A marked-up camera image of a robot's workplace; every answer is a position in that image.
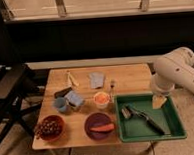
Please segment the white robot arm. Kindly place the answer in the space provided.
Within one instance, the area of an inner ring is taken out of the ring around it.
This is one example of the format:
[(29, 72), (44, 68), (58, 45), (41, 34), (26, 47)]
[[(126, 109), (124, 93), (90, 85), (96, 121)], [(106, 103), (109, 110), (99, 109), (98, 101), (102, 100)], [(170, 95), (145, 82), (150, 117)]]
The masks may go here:
[(194, 94), (194, 52), (187, 47), (176, 48), (154, 61), (150, 90), (156, 96), (169, 96), (174, 86)]

